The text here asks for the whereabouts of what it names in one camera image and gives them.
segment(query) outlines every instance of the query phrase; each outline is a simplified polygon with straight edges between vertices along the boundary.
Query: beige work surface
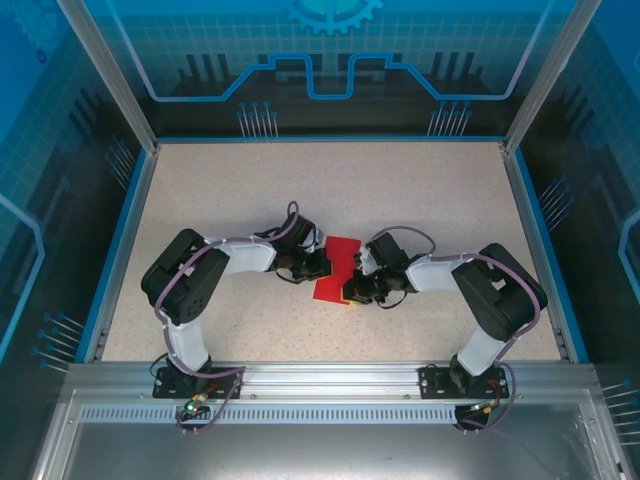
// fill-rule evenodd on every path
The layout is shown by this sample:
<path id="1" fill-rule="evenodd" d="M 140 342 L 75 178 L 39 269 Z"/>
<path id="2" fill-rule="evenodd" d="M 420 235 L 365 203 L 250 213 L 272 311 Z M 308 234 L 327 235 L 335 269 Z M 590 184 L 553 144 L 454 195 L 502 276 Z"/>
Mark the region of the beige work surface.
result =
<path id="1" fill-rule="evenodd" d="M 390 225 L 429 232 L 438 254 L 503 244 L 530 272 L 531 256 L 494 143 L 164 145 L 118 300 L 104 360 L 166 351 L 140 279 L 183 228 L 230 237 L 279 226 L 289 200 L 327 235 L 369 239 Z M 394 233 L 412 256 L 429 245 Z M 448 360 L 476 326 L 459 292 L 409 295 L 398 308 L 313 300 L 314 283 L 273 273 L 222 279 L 202 315 L 218 361 Z M 558 359 L 549 319 L 506 358 Z"/>

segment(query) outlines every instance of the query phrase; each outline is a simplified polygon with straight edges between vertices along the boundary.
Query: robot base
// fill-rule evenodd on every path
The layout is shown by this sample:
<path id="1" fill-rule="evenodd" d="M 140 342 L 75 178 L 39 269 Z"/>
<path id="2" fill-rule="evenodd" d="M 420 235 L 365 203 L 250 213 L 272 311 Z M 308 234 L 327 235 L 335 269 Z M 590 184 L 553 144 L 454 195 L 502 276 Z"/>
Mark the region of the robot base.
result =
<path id="1" fill-rule="evenodd" d="M 509 387 L 506 381 L 504 369 L 491 367 L 479 377 L 474 377 L 473 384 L 466 392 L 451 380 L 450 367 L 437 367 L 427 365 L 418 369 L 418 383 L 420 385 L 420 397 L 423 400 L 492 400 L 496 398 L 496 391 L 490 385 L 490 380 L 496 380 L 500 385 L 500 398 L 509 398 Z"/>
<path id="2" fill-rule="evenodd" d="M 223 373 L 228 368 L 210 368 L 207 373 Z M 158 369 L 156 374 L 156 382 L 153 386 L 153 398 L 179 398 L 189 399 L 194 395 L 208 392 L 209 399 L 224 399 L 229 393 L 229 389 L 233 386 L 235 376 L 217 378 L 215 380 L 198 379 L 193 382 L 194 377 L 190 377 L 176 368 L 162 367 Z M 232 399 L 240 398 L 240 390 L 242 386 L 236 388 L 231 396 Z"/>

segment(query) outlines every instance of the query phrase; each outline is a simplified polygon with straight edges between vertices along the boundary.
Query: red object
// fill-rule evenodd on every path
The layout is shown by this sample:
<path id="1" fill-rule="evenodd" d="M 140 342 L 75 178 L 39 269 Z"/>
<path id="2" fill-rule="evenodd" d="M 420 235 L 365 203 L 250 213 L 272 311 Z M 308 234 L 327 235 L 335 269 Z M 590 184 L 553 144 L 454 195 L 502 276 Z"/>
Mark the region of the red object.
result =
<path id="1" fill-rule="evenodd" d="M 356 268 L 354 255 L 360 250 L 361 242 L 355 238 L 327 237 L 325 248 L 331 261 L 331 275 L 316 281 L 313 298 L 327 302 L 350 303 L 342 298 L 342 286 L 353 276 Z"/>

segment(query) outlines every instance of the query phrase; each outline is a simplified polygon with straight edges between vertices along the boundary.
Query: circuit pattern graphic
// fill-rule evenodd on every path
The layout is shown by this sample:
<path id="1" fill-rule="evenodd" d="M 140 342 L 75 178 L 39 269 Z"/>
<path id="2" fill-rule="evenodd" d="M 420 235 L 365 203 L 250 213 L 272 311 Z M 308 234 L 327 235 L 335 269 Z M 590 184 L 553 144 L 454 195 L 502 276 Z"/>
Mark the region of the circuit pattern graphic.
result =
<path id="1" fill-rule="evenodd" d="M 53 40 L 58 32 L 54 0 L 0 0 L 0 12 L 12 14 L 22 32 L 38 48 Z"/>
<path id="2" fill-rule="evenodd" d="M 382 7 L 381 0 L 280 0 L 289 13 L 289 20 L 300 28 L 311 28 L 314 34 L 336 31 L 346 34 L 350 28 L 360 28 L 362 20 L 371 20 L 373 11 Z"/>

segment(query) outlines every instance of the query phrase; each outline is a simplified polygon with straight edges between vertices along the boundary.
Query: blue frame border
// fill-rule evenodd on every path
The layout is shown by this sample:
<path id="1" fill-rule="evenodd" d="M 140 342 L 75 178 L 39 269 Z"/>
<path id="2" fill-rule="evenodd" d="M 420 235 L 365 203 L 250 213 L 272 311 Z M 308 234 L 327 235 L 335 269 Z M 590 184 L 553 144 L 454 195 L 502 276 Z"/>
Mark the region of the blue frame border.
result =
<path id="1" fill-rule="evenodd" d="M 569 328 L 569 334 L 571 336 L 570 340 L 573 343 L 576 357 L 578 359 L 578 362 L 580 363 L 589 363 L 589 354 L 587 353 L 587 349 L 584 345 L 582 333 L 580 332 L 580 327 L 578 326 L 578 320 L 576 319 L 575 312 L 573 311 L 573 306 L 571 305 L 571 300 L 569 299 L 569 292 L 567 291 L 567 286 L 564 283 L 564 278 L 562 277 L 562 272 L 560 271 L 560 265 L 558 264 L 558 258 L 556 257 L 555 250 L 553 249 L 553 244 L 551 243 L 551 236 L 549 235 L 547 226 L 544 223 L 544 217 L 542 216 L 542 210 L 540 209 L 540 204 L 538 203 L 538 197 L 536 196 L 535 190 L 533 188 L 533 182 L 531 181 L 531 176 L 529 175 L 529 169 L 527 168 L 527 164 L 524 161 L 524 156 L 522 155 L 522 150 L 520 149 L 520 147 L 516 149 L 515 158 L 516 162 L 518 163 L 518 168 L 522 173 L 522 179 L 524 181 L 527 196 L 529 197 L 529 203 L 531 203 L 531 209 L 533 211 L 536 227 L 540 232 L 540 238 L 542 239 L 544 252 L 549 261 L 549 266 L 551 267 L 551 274 L 553 275 L 556 289 L 558 291 L 558 296 L 560 297 L 560 304 L 567 320 L 567 327 Z"/>
<path id="2" fill-rule="evenodd" d="M 635 294 L 638 303 L 640 303 L 640 284 L 638 283 L 636 274 L 633 271 L 633 267 L 631 267 L 629 257 L 627 257 L 627 243 L 629 243 L 629 233 L 631 232 L 631 228 L 639 221 L 640 209 L 629 215 L 622 224 L 622 231 L 620 232 L 620 243 L 618 244 L 618 257 L 620 258 L 620 262 L 622 263 L 622 267 L 624 268 L 624 273 L 627 275 L 627 279 L 629 280 L 629 284 L 633 289 L 633 293 Z"/>
<path id="3" fill-rule="evenodd" d="M 385 135 L 376 135 L 376 136 L 327 136 L 327 137 L 279 137 L 279 138 L 271 138 L 267 142 L 323 142 L 323 141 L 484 141 L 484 142 L 500 142 L 504 140 L 504 137 L 500 136 L 486 136 L 486 137 L 429 137 L 425 135 L 406 135 L 406 136 L 385 136 Z M 160 143 L 267 143 L 265 139 L 252 139 L 252 138 L 238 138 L 238 137 L 204 137 L 204 138 L 193 138 L 193 137 L 164 137 L 159 138 L 158 141 Z M 106 290 L 106 286 L 113 270 L 114 261 L 116 252 L 120 245 L 120 241 L 122 239 L 122 235 L 124 232 L 124 226 L 129 217 L 133 198 L 138 189 L 141 172 L 145 163 L 148 161 L 148 155 L 145 150 L 142 150 L 140 156 L 138 158 L 138 162 L 136 164 L 136 168 L 134 170 L 133 178 L 131 180 L 131 186 L 127 191 L 127 196 L 125 197 L 124 204 L 122 206 L 122 211 L 120 213 L 120 217 L 118 219 L 118 223 L 116 225 L 116 229 L 113 235 L 113 239 L 111 241 L 111 246 L 109 247 L 109 252 L 107 254 L 107 258 L 105 260 L 105 266 L 102 270 L 102 274 L 100 276 L 100 281 L 98 282 L 98 287 L 96 289 L 96 293 L 93 299 L 93 303 L 91 304 L 91 309 L 89 311 L 89 315 L 87 317 L 87 323 L 85 326 L 84 333 L 80 340 L 80 345 L 78 347 L 78 351 L 76 353 L 75 361 L 82 362 L 82 359 L 85 357 L 91 342 L 91 337 L 94 328 L 96 327 L 98 313 L 102 307 L 102 304 L 105 300 L 104 294 Z M 558 295 L 560 297 L 561 307 L 564 311 L 567 327 L 569 329 L 569 334 L 571 336 L 570 340 L 573 342 L 577 359 L 580 363 L 589 363 L 589 355 L 587 354 L 586 347 L 584 345 L 584 341 L 582 339 L 582 334 L 580 333 L 580 328 L 578 326 L 578 322 L 573 311 L 573 307 L 571 305 L 571 300 L 569 299 L 569 293 L 567 291 L 566 285 L 564 283 L 564 279 L 562 278 L 562 273 L 560 271 L 560 266 L 558 264 L 557 257 L 555 255 L 555 251 L 553 249 L 553 245 L 551 243 L 551 237 L 549 236 L 549 232 L 544 223 L 544 219 L 542 216 L 542 211 L 540 210 L 540 205 L 538 203 L 538 199 L 535 195 L 535 190 L 533 188 L 533 183 L 531 181 L 531 176 L 529 175 L 529 170 L 524 161 L 524 156 L 522 155 L 522 151 L 518 148 L 515 152 L 515 158 L 518 163 L 518 168 L 522 173 L 522 178 L 524 181 L 525 189 L 527 197 L 529 198 L 529 202 L 531 203 L 532 211 L 534 214 L 535 226 L 540 232 L 540 237 L 542 239 L 542 244 L 544 247 L 544 253 L 547 256 L 549 261 L 549 265 L 551 268 L 551 273 L 555 280 L 556 288 L 558 291 Z"/>
<path id="4" fill-rule="evenodd" d="M 116 253 L 118 252 L 118 248 L 120 247 L 120 242 L 122 241 L 122 235 L 124 233 L 124 227 L 129 218 L 129 214 L 131 213 L 133 198 L 135 197 L 136 191 L 138 190 L 142 170 L 148 160 L 149 154 L 144 148 L 141 149 L 140 155 L 138 155 L 138 161 L 136 162 L 136 167 L 133 171 L 133 176 L 131 177 L 129 189 L 127 190 L 127 195 L 125 196 L 124 203 L 122 204 L 122 210 L 120 211 L 120 216 L 118 217 L 116 229 L 113 232 L 113 238 L 111 239 L 111 245 L 109 246 L 109 251 L 107 252 L 107 258 L 105 259 L 104 267 L 102 268 L 102 273 L 100 274 L 98 287 L 96 288 L 96 293 L 93 296 L 91 309 L 89 310 L 89 315 L 87 316 L 87 323 L 85 324 L 82 338 L 80 338 L 80 344 L 78 345 L 78 350 L 76 351 L 76 363 L 83 363 L 83 360 L 91 346 L 93 330 L 96 328 L 98 314 L 105 301 L 105 291 L 107 288 L 107 284 L 109 283 L 109 277 L 111 276 L 111 272 L 113 271 Z"/>
<path id="5" fill-rule="evenodd" d="M 40 273 L 40 268 L 44 262 L 45 252 L 44 252 L 44 242 L 42 240 L 42 231 L 40 230 L 40 224 L 37 220 L 35 220 L 29 213 L 24 210 L 21 210 L 14 204 L 11 200 L 0 193 L 0 205 L 7 208 L 11 213 L 13 213 L 18 220 L 24 223 L 27 227 L 31 229 L 33 232 L 33 237 L 36 242 L 36 249 L 38 250 L 38 255 L 36 257 L 33 266 L 31 267 L 31 272 L 29 272 L 29 276 L 27 277 L 27 281 L 25 282 L 24 288 L 22 289 L 22 293 L 20 294 L 20 298 L 18 299 L 18 303 L 11 314 L 11 319 L 9 320 L 9 324 L 7 325 L 7 329 L 2 336 L 2 341 L 0 341 L 0 364 L 4 360 L 4 356 L 7 353 L 7 349 L 9 348 L 9 343 L 11 343 L 11 338 L 16 331 L 16 327 L 18 326 L 18 322 L 22 317 L 22 312 L 24 307 L 29 299 L 29 295 L 31 294 L 31 290 L 33 289 L 34 283 L 36 283 L 36 278 L 38 277 L 38 273 Z"/>

